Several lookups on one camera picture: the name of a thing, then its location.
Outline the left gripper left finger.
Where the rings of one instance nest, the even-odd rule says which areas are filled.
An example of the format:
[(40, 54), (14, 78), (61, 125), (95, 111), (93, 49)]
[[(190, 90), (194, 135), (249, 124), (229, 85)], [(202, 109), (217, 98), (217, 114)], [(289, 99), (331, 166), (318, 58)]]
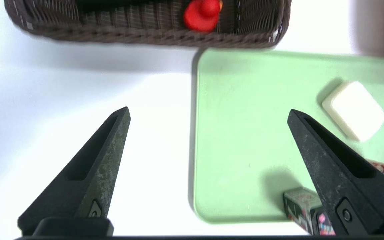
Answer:
[(18, 218), (23, 234), (112, 234), (108, 211), (130, 126), (113, 112)]

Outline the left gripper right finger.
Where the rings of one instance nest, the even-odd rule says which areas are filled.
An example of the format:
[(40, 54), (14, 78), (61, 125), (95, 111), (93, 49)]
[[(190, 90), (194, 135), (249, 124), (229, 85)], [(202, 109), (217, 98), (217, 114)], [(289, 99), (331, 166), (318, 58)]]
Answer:
[(304, 112), (287, 124), (337, 235), (384, 235), (384, 174)]

